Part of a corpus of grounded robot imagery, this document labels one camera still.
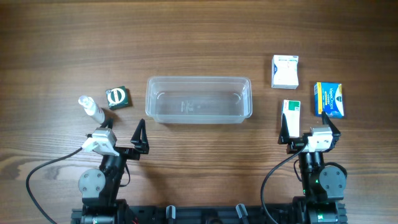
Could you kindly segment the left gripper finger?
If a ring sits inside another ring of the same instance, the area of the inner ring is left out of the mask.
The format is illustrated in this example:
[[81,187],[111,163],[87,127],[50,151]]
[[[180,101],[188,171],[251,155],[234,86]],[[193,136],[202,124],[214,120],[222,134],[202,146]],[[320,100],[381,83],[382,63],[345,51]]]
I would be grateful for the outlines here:
[[132,135],[130,142],[134,145],[134,149],[139,154],[148,154],[149,153],[149,142],[146,133],[146,121],[141,119],[137,128]]
[[113,128],[113,118],[108,118],[102,125],[101,128]]

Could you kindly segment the white green medicine box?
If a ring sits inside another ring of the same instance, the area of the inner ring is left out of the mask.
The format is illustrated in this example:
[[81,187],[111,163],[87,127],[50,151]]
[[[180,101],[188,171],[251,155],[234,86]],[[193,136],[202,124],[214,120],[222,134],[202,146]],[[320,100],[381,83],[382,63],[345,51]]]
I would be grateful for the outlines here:
[[298,138],[300,134],[300,101],[283,100],[282,114],[285,115],[291,138]]

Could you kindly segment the small green square box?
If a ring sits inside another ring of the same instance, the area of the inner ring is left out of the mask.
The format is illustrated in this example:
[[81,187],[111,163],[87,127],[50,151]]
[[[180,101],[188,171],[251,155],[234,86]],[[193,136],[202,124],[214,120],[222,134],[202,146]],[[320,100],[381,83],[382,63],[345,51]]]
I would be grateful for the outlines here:
[[111,110],[129,106],[129,97],[125,86],[119,86],[105,91],[108,107]]

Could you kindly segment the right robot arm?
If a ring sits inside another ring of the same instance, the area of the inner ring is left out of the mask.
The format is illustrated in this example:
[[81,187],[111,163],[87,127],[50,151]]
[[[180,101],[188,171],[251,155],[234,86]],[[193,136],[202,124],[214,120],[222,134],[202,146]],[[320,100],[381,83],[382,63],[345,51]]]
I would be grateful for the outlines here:
[[336,162],[325,162],[323,155],[336,146],[341,132],[322,112],[322,125],[311,128],[301,138],[289,134],[287,118],[282,116],[279,144],[298,157],[303,196],[294,197],[286,223],[347,223],[344,199],[348,173]]

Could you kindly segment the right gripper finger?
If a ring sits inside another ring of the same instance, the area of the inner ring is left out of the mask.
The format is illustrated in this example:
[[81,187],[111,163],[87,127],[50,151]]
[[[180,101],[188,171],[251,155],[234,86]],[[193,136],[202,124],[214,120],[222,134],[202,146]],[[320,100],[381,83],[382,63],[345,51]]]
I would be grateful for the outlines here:
[[278,144],[288,144],[290,142],[289,128],[287,124],[287,118],[282,115],[281,129],[278,138]]
[[329,128],[332,131],[332,136],[334,138],[339,138],[341,136],[341,132],[338,130],[338,128],[331,122],[330,118],[326,114],[325,111],[322,112],[322,123],[324,125],[328,125]]

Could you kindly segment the blue VapoDrops lozenge box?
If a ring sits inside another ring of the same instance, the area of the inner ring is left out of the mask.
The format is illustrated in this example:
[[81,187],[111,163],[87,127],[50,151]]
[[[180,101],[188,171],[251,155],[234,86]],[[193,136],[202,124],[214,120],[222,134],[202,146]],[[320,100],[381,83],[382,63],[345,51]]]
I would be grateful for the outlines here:
[[330,118],[343,118],[343,90],[340,83],[316,82],[314,84],[315,116],[324,111]]

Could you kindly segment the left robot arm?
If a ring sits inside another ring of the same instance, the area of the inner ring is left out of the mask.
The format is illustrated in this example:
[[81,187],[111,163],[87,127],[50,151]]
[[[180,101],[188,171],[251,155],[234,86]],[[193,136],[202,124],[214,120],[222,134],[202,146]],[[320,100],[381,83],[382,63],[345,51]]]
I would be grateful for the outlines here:
[[95,152],[103,156],[97,169],[85,171],[78,188],[82,194],[83,208],[72,211],[72,223],[139,223],[139,219],[129,208],[125,199],[118,199],[118,191],[123,174],[129,173],[128,160],[138,161],[143,154],[149,153],[149,142],[146,134],[146,122],[141,119],[130,142],[133,147],[119,147],[112,130],[110,118],[90,134],[83,143],[86,152]]

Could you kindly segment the white plaster box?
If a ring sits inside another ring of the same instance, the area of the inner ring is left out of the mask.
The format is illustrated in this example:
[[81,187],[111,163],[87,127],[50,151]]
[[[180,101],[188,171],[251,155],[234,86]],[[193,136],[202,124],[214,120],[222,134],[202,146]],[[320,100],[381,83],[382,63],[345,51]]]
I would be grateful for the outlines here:
[[272,58],[271,87],[294,90],[299,85],[297,55],[274,55]]

